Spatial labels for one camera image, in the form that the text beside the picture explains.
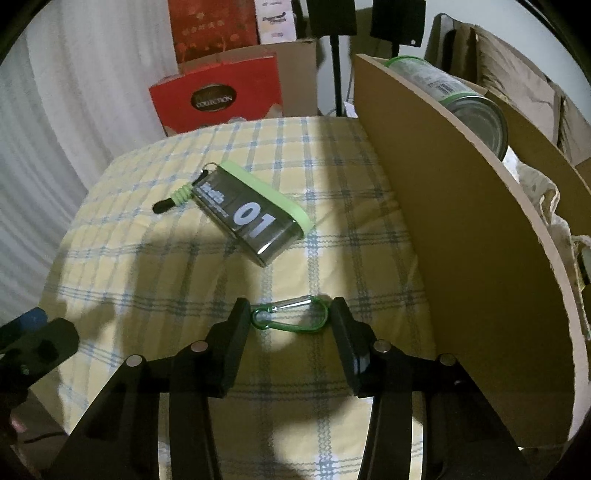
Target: yellow checkered tablecloth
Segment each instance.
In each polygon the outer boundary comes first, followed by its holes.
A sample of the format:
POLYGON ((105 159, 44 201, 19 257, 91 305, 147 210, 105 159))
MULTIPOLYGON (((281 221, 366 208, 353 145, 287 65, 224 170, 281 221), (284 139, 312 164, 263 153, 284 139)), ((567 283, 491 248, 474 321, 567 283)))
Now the yellow checkered tablecloth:
MULTIPOLYGON (((237 297, 255 304, 310 293, 342 296, 379 338, 434 355, 417 259, 360 123, 270 119, 168 138, 114 160, 63 239, 41 307, 74 322, 80 349, 33 390, 70 431, 128 355, 174 355, 225 320, 237 297), (194 202, 152 213, 200 166, 223 160, 298 201, 316 223, 267 268, 194 202)), ((315 335, 252 329, 234 388, 210 409, 225 479, 357 478, 371 400, 352 397, 330 328, 315 335)))

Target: wall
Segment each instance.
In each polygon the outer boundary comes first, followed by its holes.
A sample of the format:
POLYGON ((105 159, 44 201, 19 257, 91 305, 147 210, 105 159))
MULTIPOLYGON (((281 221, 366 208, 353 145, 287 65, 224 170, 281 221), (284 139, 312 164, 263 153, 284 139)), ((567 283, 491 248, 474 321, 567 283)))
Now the wall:
MULTIPOLYGON (((390 56, 390 44, 369 36, 372 0, 355 0, 358 36, 341 37, 343 97, 347 98, 350 80, 350 55, 367 53, 390 56)), ((477 24, 517 48, 569 95, 585 118, 591 122, 591 86, 583 72, 560 42, 516 0, 427 0, 425 35, 420 48, 401 46, 400 54, 423 56, 433 18, 439 13, 477 24)), ((319 108, 323 114, 335 108, 330 44, 322 38, 322 63, 318 71, 319 108)))

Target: black oval label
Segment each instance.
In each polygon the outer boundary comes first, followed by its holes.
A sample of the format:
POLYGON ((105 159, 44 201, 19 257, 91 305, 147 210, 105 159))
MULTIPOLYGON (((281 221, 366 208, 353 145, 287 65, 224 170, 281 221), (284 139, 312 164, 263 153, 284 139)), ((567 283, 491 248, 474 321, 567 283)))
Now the black oval label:
POLYGON ((236 100, 236 90, 229 85, 206 85, 191 96, 191 105, 200 112, 219 112, 236 100))

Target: barcode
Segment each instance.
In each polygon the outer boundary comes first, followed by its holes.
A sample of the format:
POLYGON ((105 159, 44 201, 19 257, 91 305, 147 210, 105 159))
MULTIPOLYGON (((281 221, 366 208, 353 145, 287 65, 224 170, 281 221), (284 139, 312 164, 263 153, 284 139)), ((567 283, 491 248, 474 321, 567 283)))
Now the barcode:
POLYGON ((453 87, 447 83, 439 83, 438 85, 435 85, 435 88, 444 95, 450 95, 454 92, 453 87))

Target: screw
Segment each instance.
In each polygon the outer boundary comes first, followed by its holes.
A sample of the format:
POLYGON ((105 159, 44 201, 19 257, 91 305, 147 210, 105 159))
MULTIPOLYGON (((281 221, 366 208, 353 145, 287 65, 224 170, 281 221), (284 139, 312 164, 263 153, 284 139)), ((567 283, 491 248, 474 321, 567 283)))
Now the screw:
POLYGON ((209 345, 205 340, 199 340, 191 344, 191 350, 195 353, 202 353, 209 348, 209 345))
POLYGON ((141 358, 139 355, 131 355, 127 357, 125 363, 128 367, 137 367, 144 359, 141 358))
POLYGON ((456 357, 450 353, 442 353, 439 356, 439 362, 446 367, 453 367, 456 364, 456 357))
POLYGON ((374 350, 379 353, 388 353, 392 345, 387 340, 376 340, 374 342, 374 350))

